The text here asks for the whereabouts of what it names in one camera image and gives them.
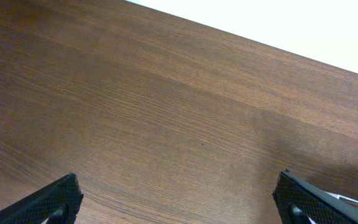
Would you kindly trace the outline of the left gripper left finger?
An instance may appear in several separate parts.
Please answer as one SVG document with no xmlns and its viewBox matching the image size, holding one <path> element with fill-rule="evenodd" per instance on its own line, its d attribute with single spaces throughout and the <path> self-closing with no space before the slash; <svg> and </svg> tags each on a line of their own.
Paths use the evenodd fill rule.
<svg viewBox="0 0 358 224">
<path fill-rule="evenodd" d="M 77 177 L 70 173 L 0 210 L 0 224 L 74 223 L 82 200 Z"/>
</svg>

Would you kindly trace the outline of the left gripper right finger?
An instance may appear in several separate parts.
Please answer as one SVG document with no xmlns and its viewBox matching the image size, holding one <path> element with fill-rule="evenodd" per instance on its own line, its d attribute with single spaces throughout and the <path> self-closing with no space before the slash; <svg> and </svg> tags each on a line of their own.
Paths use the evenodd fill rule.
<svg viewBox="0 0 358 224">
<path fill-rule="evenodd" d="M 282 223 L 358 224 L 358 209 L 282 171 L 272 193 Z"/>
</svg>

